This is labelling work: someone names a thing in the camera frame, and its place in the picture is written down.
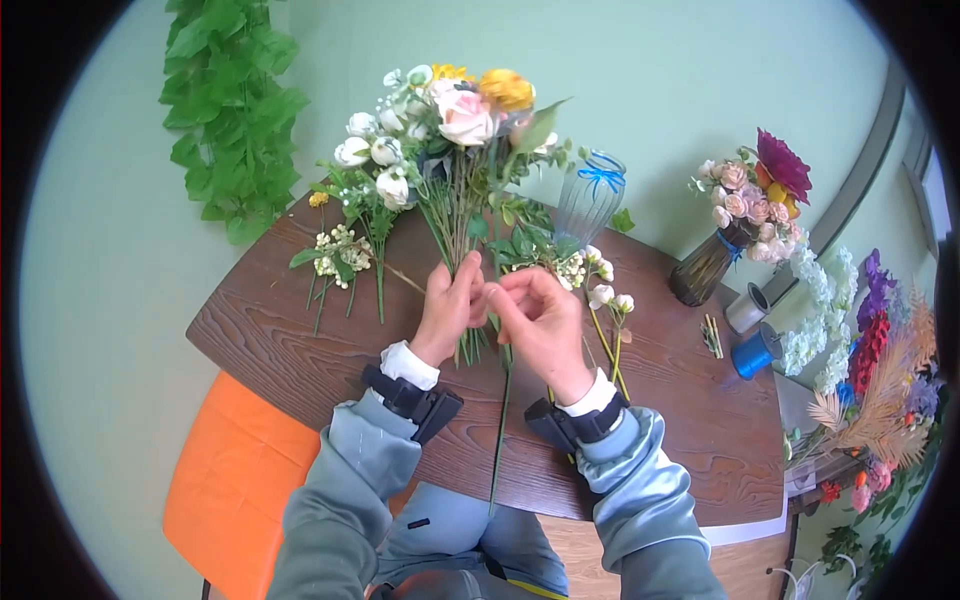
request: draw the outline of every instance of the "magenta dahlia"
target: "magenta dahlia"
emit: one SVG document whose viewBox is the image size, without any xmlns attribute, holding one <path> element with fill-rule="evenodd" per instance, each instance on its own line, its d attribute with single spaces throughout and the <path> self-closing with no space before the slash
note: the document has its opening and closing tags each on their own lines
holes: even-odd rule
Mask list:
<svg viewBox="0 0 960 600">
<path fill-rule="evenodd" d="M 810 205 L 806 199 L 806 192 L 813 187 L 806 175 L 810 167 L 791 152 L 786 142 L 756 128 L 756 155 L 774 181 L 785 187 L 797 200 Z"/>
</svg>

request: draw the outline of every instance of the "black wrist mount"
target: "black wrist mount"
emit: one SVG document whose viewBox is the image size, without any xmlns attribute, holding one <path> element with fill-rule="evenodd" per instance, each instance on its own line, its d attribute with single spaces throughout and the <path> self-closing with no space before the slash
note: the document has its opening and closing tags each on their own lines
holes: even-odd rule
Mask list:
<svg viewBox="0 0 960 600">
<path fill-rule="evenodd" d="M 383 396 L 383 405 L 395 415 L 417 425 L 417 433 L 410 439 L 424 445 L 446 427 L 464 402 L 449 390 L 424 391 L 403 377 L 392 379 L 378 367 L 367 365 L 360 380 Z"/>
<path fill-rule="evenodd" d="M 538 436 L 560 451 L 573 454 L 578 439 L 584 444 L 593 444 L 610 435 L 610 428 L 620 416 L 620 411 L 629 406 L 623 395 L 617 392 L 602 411 L 571 417 L 546 398 L 541 398 L 523 411 L 523 419 Z"/>
</svg>

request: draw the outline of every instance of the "jeans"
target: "jeans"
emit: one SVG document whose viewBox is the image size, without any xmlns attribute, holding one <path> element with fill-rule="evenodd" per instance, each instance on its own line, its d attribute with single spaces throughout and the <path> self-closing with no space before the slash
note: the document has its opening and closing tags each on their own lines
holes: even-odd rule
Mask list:
<svg viewBox="0 0 960 600">
<path fill-rule="evenodd" d="M 399 586 L 425 570 L 487 570 L 488 559 L 508 580 L 567 596 L 564 564 L 550 547 L 537 516 L 495 506 L 427 483 L 419 483 L 377 548 L 374 585 Z M 428 525 L 407 525 L 430 519 Z"/>
</svg>

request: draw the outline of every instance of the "white cuff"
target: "white cuff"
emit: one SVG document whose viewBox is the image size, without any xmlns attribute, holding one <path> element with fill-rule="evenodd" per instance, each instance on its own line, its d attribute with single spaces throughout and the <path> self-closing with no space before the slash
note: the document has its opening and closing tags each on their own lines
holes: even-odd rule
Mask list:
<svg viewBox="0 0 960 600">
<path fill-rule="evenodd" d="M 410 350 L 406 340 L 390 344 L 387 349 L 380 352 L 380 372 L 391 379 L 403 377 L 425 392 L 432 390 L 440 379 L 440 370 L 420 360 Z M 371 392 L 373 397 L 382 404 L 383 396 L 374 390 Z"/>
<path fill-rule="evenodd" d="M 613 395 L 616 394 L 616 386 L 607 380 L 603 370 L 597 369 L 596 371 L 596 379 L 593 380 L 593 385 L 590 386 L 584 397 L 569 406 L 561 406 L 560 410 L 571 417 L 582 417 L 590 411 L 602 412 L 603 409 L 607 408 L 607 405 L 613 400 Z M 610 430 L 613 431 L 622 420 L 623 415 L 621 414 L 611 425 Z"/>
</svg>

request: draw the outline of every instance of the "dark glass vase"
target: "dark glass vase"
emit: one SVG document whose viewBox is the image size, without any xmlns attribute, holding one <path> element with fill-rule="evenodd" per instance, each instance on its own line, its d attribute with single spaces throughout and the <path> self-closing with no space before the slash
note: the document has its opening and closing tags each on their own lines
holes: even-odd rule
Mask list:
<svg viewBox="0 0 960 600">
<path fill-rule="evenodd" d="M 700 306 L 713 295 L 720 279 L 733 264 L 734 255 L 742 252 L 748 244 L 750 235 L 737 226 L 716 230 L 670 272 L 670 291 L 687 306 Z"/>
</svg>

